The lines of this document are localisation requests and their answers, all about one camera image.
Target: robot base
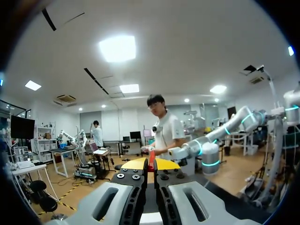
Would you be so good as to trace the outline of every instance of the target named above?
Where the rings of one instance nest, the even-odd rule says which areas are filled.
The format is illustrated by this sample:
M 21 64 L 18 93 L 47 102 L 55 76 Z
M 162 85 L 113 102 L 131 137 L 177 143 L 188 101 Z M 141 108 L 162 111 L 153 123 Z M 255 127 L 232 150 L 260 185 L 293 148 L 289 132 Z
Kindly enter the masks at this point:
M 79 167 L 74 171 L 75 177 L 88 178 L 95 180 L 97 178 L 94 167 Z

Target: eyeglasses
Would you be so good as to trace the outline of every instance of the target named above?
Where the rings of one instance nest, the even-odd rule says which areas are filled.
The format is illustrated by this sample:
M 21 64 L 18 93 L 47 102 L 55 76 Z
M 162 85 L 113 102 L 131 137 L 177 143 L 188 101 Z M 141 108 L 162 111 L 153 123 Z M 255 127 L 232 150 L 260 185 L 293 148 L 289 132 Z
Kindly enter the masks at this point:
M 152 109 L 156 108 L 156 106 L 158 106 L 159 104 L 161 104 L 161 103 L 160 102 L 153 103 L 152 105 L 150 105 L 148 107 L 148 109 L 152 110 Z

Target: black hair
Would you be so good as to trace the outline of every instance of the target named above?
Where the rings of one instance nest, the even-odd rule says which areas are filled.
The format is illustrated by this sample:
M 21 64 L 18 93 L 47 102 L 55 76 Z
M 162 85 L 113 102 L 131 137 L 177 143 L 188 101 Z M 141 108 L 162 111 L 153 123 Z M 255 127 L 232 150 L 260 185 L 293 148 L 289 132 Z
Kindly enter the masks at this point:
M 161 95 L 150 95 L 147 99 L 148 107 L 156 102 L 163 103 L 165 102 L 165 99 Z

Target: young man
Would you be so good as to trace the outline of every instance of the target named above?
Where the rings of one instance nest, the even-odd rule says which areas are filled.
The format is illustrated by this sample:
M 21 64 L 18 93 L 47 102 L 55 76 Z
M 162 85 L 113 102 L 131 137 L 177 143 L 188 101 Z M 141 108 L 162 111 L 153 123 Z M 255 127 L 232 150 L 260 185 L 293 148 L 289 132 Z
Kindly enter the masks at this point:
M 99 126 L 99 122 L 95 120 L 90 125 L 90 134 L 94 135 L 94 142 L 98 146 L 98 148 L 103 147 L 103 138 L 102 138 L 102 129 Z
M 154 131 L 155 142 L 150 146 L 155 148 L 156 156 L 170 160 L 168 149 L 181 147 L 186 142 L 181 122 L 166 110 L 165 100 L 161 95 L 150 95 L 147 105 L 159 119 L 154 125 L 157 128 L 157 131 Z

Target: white cylinder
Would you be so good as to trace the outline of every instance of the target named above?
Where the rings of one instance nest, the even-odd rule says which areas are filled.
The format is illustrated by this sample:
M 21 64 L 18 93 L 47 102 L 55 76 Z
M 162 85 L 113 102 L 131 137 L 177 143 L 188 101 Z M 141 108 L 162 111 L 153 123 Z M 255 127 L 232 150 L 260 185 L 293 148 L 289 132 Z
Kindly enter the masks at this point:
M 220 167 L 219 146 L 207 142 L 202 145 L 202 171 L 204 175 L 214 175 Z

